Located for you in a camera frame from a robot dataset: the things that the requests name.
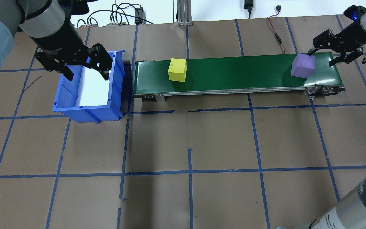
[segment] green conveyor belt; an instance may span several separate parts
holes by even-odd
[[[317,52],[315,71],[306,80],[290,75],[296,54],[188,59],[186,82],[169,81],[170,61],[136,63],[135,97],[303,90],[307,86],[342,86],[330,52]]]

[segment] purple cube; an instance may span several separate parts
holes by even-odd
[[[314,56],[306,54],[297,54],[295,60],[292,62],[292,76],[308,78],[315,69]]]

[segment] blue plastic bin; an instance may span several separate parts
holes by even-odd
[[[76,106],[78,88],[80,85],[82,66],[68,67],[73,71],[72,81],[60,75],[57,85],[53,112],[60,112],[75,122],[94,122],[119,120],[123,115],[121,112],[121,91],[122,80],[125,77],[122,53],[125,50],[109,51],[112,56],[112,68],[109,74],[108,102],[103,106]]]

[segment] white foam insert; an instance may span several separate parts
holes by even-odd
[[[83,67],[76,106],[101,106],[108,102],[109,80],[104,80],[99,71]]]

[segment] white wall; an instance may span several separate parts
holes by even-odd
[[[99,0],[88,3],[90,13],[111,9],[115,0]],[[176,16],[176,0],[133,0],[128,3],[138,3],[144,7],[146,19],[153,23],[170,23]],[[342,14],[351,5],[366,7],[366,0],[254,0],[251,18],[263,18],[276,14],[277,5],[282,7],[278,17],[316,16]],[[248,18],[248,11],[243,9],[244,0],[192,0],[192,18],[194,21],[228,20]],[[132,8],[125,9],[126,14],[135,15]],[[110,12],[99,12],[93,15],[99,25],[107,25]],[[73,24],[78,19],[87,19],[87,15],[74,15]]]

